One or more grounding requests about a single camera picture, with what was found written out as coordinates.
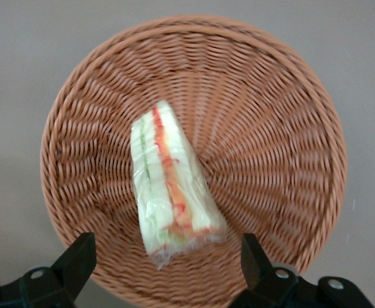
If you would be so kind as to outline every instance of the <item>black clamp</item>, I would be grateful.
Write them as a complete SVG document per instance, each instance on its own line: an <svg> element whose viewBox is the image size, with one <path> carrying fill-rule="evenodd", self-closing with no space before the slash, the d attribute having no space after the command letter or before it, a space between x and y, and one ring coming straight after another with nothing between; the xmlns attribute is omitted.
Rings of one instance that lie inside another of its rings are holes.
<svg viewBox="0 0 375 308"><path fill-rule="evenodd" d="M35 268L0 287L0 308L74 308L95 266L95 235L81 234L50 268Z"/></svg>
<svg viewBox="0 0 375 308"><path fill-rule="evenodd" d="M374 308L347 279L323 277L315 286L286 268L273 267L254 234L244 234L241 267L248 289L229 308Z"/></svg>

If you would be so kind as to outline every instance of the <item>red filling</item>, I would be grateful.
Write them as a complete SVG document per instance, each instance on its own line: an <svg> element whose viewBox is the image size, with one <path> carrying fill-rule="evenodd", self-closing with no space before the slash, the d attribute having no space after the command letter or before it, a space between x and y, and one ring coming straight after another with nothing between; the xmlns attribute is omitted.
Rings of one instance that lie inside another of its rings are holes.
<svg viewBox="0 0 375 308"><path fill-rule="evenodd" d="M171 157L170 149L165 141L165 132L162 118L156 108L153 109L154 126L156 133L154 142L159 149L159 158L162 162L163 172L166 180L166 188L173 206L174 222L169 227L170 232L183 237L193 236L192 216L187 208L186 199L178 185L178 177L174 163L179 163L178 159Z"/></svg>

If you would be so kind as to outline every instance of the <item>basket weave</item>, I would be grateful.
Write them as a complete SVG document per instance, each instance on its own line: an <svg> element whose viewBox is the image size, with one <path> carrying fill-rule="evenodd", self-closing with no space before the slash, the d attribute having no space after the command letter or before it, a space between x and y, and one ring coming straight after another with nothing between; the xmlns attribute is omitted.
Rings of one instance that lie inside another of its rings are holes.
<svg viewBox="0 0 375 308"><path fill-rule="evenodd" d="M228 221L228 241L161 271L133 196L132 122L166 99ZM95 232L93 278L142 307L225 307L245 288L243 232L304 271L340 214L346 151L334 106L305 62L252 26L184 15L147 22L75 68L42 139L42 187L63 243Z"/></svg>

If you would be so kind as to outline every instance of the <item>gray surface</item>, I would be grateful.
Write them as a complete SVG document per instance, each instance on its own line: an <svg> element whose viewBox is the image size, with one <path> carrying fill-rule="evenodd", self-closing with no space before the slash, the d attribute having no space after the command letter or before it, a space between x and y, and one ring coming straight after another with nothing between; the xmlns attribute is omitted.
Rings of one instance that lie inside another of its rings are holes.
<svg viewBox="0 0 375 308"><path fill-rule="evenodd" d="M63 252L43 202L39 151L47 114L69 73L129 26L210 13L253 24L292 46L333 98L347 142L348 185L340 221L305 277L349 278L375 305L375 1L202 2L0 1L1 282ZM93 282L78 305L130 307Z"/></svg>

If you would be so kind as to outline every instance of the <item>plastic wrap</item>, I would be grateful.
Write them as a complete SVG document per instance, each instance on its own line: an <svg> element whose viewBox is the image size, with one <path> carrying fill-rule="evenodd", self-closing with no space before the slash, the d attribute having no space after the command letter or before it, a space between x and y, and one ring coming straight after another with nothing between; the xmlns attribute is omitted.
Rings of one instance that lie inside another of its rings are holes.
<svg viewBox="0 0 375 308"><path fill-rule="evenodd" d="M146 252L161 268L173 255L226 238L226 220L166 101L131 128L133 181Z"/></svg>

